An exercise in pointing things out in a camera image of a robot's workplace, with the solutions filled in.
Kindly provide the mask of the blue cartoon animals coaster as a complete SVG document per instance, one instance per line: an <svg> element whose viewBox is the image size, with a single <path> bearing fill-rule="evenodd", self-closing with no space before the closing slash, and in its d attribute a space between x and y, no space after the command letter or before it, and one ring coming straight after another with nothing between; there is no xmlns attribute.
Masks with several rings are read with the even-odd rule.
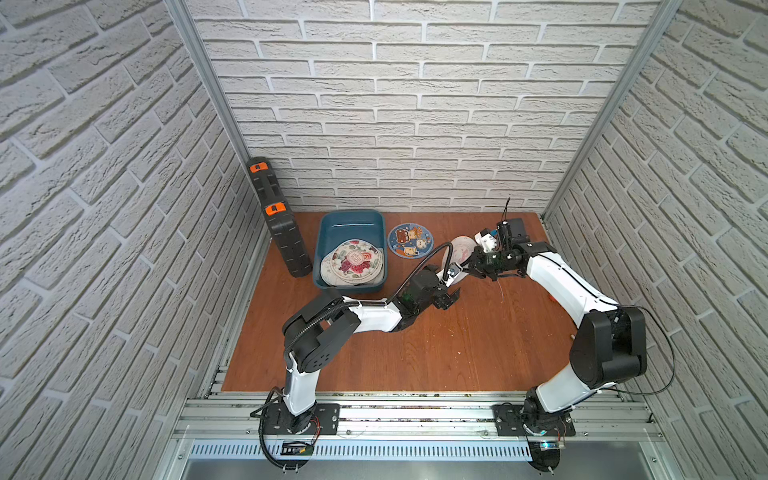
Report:
<svg viewBox="0 0 768 480"><path fill-rule="evenodd" d="M429 254L434 246L434 236L424 226L403 223L395 226L387 235L390 251L404 259L420 259Z"/></svg>

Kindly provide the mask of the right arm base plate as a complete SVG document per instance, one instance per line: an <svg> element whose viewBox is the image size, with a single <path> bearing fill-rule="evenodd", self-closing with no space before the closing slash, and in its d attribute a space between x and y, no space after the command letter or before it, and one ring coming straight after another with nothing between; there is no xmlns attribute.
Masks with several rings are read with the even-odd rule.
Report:
<svg viewBox="0 0 768 480"><path fill-rule="evenodd" d="M491 407L497 435L500 437L576 435L570 411L550 413L509 402Z"/></svg>

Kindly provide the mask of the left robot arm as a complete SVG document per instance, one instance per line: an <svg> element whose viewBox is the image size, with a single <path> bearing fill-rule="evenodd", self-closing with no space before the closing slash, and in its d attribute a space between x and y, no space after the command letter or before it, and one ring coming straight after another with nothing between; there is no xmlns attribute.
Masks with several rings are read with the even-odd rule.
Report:
<svg viewBox="0 0 768 480"><path fill-rule="evenodd" d="M283 326L286 386L282 403L294 420L314 414L320 371L357 333L400 332L429 308L450 308L460 296L450 288L467 273L452 263L438 271L422 265L389 298L358 300L328 289L305 305Z"/></svg>

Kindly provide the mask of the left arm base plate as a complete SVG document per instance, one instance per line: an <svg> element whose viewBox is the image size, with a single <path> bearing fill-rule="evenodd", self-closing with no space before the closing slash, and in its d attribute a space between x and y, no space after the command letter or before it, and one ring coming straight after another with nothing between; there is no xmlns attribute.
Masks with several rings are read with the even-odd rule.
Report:
<svg viewBox="0 0 768 480"><path fill-rule="evenodd" d="M295 416L283 402L268 406L260 414L267 435L335 435L341 406L336 403L316 403L306 412Z"/></svg>

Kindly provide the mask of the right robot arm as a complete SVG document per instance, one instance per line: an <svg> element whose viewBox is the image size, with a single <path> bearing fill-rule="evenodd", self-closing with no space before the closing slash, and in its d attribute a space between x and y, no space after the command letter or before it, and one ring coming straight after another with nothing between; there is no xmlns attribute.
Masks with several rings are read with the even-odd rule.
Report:
<svg viewBox="0 0 768 480"><path fill-rule="evenodd" d="M642 310L603 295L570 268L546 242L531 242L507 220L474 236L476 246L461 263L477 278L508 273L530 279L566 311L577 327L569 363L526 394L520 418L534 433L550 429L598 391L642 376L647 369Z"/></svg>

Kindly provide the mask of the white pink sketch coaster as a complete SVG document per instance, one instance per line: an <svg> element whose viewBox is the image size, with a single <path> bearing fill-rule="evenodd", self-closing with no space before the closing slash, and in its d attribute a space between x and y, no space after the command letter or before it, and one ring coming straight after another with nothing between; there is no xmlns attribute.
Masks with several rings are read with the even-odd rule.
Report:
<svg viewBox="0 0 768 480"><path fill-rule="evenodd" d="M440 261L440 265L444 268L449 268L452 264L456 264L459 267L464 268L464 263L474 252L477 243L469 236L458 236L451 240L451 244L451 255L448 255L448 250L446 250L443 259Z"/></svg>

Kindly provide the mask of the teal storage box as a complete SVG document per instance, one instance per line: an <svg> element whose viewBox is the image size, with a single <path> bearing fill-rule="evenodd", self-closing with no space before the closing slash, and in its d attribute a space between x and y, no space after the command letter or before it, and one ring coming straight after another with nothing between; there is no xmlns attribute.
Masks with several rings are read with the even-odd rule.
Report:
<svg viewBox="0 0 768 480"><path fill-rule="evenodd" d="M387 234L383 215L376 210L339 210L324 215L319 223L312 279L316 287L330 288L321 275L321 261L346 240L364 240L383 255L381 278L361 286L339 287L342 293L367 294L380 291L388 274Z"/></svg>

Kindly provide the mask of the floral pink coaster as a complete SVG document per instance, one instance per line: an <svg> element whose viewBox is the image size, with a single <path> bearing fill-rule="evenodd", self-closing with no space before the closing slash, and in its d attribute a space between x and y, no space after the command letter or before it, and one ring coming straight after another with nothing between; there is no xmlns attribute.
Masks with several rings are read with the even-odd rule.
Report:
<svg viewBox="0 0 768 480"><path fill-rule="evenodd" d="M320 278L330 286L356 287L384 279L384 254L373 244L351 239L339 244L321 262Z"/></svg>

